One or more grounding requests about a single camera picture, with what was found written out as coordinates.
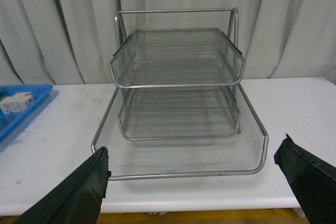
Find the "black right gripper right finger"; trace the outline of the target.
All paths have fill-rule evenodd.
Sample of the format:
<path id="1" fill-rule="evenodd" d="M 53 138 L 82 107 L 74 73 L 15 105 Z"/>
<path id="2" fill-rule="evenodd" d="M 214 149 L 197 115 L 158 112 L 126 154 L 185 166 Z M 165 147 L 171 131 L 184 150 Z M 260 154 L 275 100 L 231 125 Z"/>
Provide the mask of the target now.
<path id="1" fill-rule="evenodd" d="M 274 160 L 309 223 L 335 223 L 335 167 L 297 145 L 289 135 Z"/>

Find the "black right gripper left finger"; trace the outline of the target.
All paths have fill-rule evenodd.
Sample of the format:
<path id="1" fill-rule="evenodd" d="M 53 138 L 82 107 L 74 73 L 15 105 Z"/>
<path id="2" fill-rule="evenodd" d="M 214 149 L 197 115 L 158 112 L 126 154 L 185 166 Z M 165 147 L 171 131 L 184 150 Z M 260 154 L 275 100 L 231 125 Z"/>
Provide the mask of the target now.
<path id="1" fill-rule="evenodd" d="M 96 223 L 106 197 L 108 150 L 99 148 L 14 223 Z"/>

